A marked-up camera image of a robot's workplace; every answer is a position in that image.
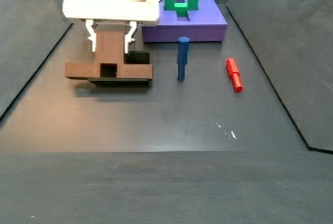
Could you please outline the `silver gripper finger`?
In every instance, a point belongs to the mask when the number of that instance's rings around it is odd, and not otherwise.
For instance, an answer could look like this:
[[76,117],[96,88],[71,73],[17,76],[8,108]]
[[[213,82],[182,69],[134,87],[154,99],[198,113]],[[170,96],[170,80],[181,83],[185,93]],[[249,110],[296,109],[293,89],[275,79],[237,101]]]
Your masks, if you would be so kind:
[[128,53],[128,46],[135,41],[134,34],[138,29],[138,22],[131,21],[124,28],[124,52]]
[[87,19],[84,22],[84,25],[86,25],[86,29],[88,32],[88,40],[91,41],[91,50],[95,53],[95,51],[96,51],[96,32],[94,29],[94,25],[95,25],[94,19]]

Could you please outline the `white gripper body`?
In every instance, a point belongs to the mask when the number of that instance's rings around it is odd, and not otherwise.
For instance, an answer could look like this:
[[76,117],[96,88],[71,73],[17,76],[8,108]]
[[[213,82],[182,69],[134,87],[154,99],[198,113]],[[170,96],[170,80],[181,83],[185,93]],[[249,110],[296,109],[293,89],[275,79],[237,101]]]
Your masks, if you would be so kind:
[[138,21],[156,25],[160,18],[159,0],[64,0],[68,19]]

